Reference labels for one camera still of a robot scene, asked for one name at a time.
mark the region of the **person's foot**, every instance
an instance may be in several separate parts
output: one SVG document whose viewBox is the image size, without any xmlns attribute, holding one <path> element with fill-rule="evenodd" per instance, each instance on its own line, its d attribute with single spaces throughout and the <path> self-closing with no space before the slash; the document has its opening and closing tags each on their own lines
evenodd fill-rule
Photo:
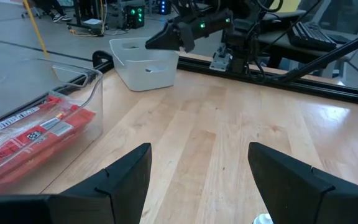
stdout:
<svg viewBox="0 0 358 224">
<path fill-rule="evenodd" d="M 56 13 L 55 16 L 53 17 L 52 21 L 53 22 L 59 22 L 63 19 L 63 16 L 60 15 L 59 13 Z"/>
<path fill-rule="evenodd" d="M 72 20 L 72 18 L 68 17 L 67 15 L 64 15 L 62 17 L 62 21 L 68 22 L 68 21 L 71 21 L 71 20 Z"/>
<path fill-rule="evenodd" d="M 49 14 L 48 14 L 48 16 L 50 16 L 52 19 L 56 16 L 56 14 L 55 13 L 53 13 L 53 12 L 50 12 Z"/>
</svg>

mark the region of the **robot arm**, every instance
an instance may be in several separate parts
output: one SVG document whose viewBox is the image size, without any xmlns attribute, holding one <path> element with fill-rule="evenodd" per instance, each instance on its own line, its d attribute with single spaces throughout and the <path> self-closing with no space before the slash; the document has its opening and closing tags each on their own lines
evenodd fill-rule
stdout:
<svg viewBox="0 0 358 224">
<path fill-rule="evenodd" d="M 274 12 L 277 9 L 264 9 L 259 0 L 208 0 L 208 7 L 200 9 L 194 0 L 171 0 L 179 16 L 170 19 L 164 28 L 146 42 L 146 49 L 180 50 L 190 52 L 195 40 L 226 29 L 233 29 L 233 19 L 246 19 L 251 14 L 250 4 L 258 4 L 263 10 Z"/>
</svg>

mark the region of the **white basket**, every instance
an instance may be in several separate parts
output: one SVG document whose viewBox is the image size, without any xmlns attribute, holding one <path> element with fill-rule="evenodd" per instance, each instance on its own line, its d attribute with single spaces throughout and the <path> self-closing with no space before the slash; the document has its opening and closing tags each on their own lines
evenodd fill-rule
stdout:
<svg viewBox="0 0 358 224">
<path fill-rule="evenodd" d="M 172 86 L 179 55 L 168 50 L 147 50 L 148 38 L 110 40 L 114 66 L 132 91 Z"/>
</svg>

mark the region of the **red package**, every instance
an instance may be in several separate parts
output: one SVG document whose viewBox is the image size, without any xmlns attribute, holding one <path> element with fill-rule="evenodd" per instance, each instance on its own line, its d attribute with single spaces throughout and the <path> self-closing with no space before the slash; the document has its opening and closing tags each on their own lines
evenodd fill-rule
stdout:
<svg viewBox="0 0 358 224">
<path fill-rule="evenodd" d="M 3 121 L 0 121 L 0 130 L 7 128 L 8 126 L 34 114 L 37 111 L 48 111 L 60 102 L 62 102 L 60 98 L 54 96 L 48 96 L 46 103 L 27 109 L 19 114 L 15 114 L 14 116 L 11 116 L 7 119 L 4 119 Z"/>
<path fill-rule="evenodd" d="M 50 105 L 62 102 L 61 99 L 50 96 L 46 103 L 48 106 L 44 104 L 40 107 L 50 109 Z M 95 116 L 94 112 L 86 109 L 73 113 L 79 106 L 68 105 L 66 101 L 64 103 L 66 109 L 58 107 L 59 111 L 52 119 L 29 128 L 0 145 L 0 192 L 75 141 Z"/>
</svg>

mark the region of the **wooden tabletop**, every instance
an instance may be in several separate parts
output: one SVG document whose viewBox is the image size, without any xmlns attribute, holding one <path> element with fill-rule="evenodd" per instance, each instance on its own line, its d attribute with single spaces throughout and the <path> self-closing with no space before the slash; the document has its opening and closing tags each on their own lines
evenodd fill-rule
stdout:
<svg viewBox="0 0 358 224">
<path fill-rule="evenodd" d="M 358 105 L 181 70 L 174 86 L 145 92 L 111 70 L 103 91 L 103 135 L 11 193 L 59 193 L 143 142 L 153 162 L 141 223 L 252 223 L 266 212 L 252 141 L 358 184 Z"/>
</svg>

